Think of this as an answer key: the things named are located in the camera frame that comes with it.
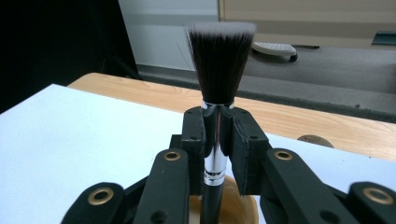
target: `white bristle tips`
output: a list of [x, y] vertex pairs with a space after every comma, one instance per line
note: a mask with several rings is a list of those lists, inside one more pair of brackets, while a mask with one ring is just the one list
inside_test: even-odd
[[202, 35], [254, 35], [256, 25], [249, 22], [225, 21], [225, 22], [196, 22], [189, 27], [189, 33]]

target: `white surface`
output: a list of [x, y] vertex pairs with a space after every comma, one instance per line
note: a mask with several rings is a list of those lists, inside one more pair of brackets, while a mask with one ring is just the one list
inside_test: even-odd
[[[0, 223], [59, 223], [87, 187], [129, 187], [149, 174], [171, 134], [181, 133], [182, 119], [154, 107], [47, 87], [0, 115]], [[273, 147], [293, 149], [323, 182], [342, 191], [366, 180], [396, 190], [395, 162], [267, 135]]]

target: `makeup brush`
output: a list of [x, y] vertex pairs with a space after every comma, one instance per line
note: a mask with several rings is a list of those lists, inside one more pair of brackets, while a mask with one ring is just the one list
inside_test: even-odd
[[202, 22], [188, 28], [191, 57], [203, 95], [205, 129], [201, 223], [219, 223], [227, 156], [238, 90], [256, 26], [246, 22]]

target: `wooden table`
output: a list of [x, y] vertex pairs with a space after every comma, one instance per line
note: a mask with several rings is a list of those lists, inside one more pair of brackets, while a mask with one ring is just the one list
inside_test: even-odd
[[[202, 102], [199, 91], [95, 73], [69, 87], [179, 113]], [[396, 124], [238, 97], [235, 106], [249, 111], [266, 133], [292, 139], [314, 134], [339, 149], [396, 161]]]

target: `brush handle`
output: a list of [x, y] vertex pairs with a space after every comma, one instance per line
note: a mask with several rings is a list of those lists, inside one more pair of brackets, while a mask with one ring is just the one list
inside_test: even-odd
[[222, 192], [223, 184], [218, 186], [205, 185], [201, 202], [201, 224], [219, 223]]
[[218, 224], [227, 156], [232, 141], [233, 104], [213, 105], [203, 102], [202, 117], [205, 128], [205, 187], [201, 202], [201, 224]]

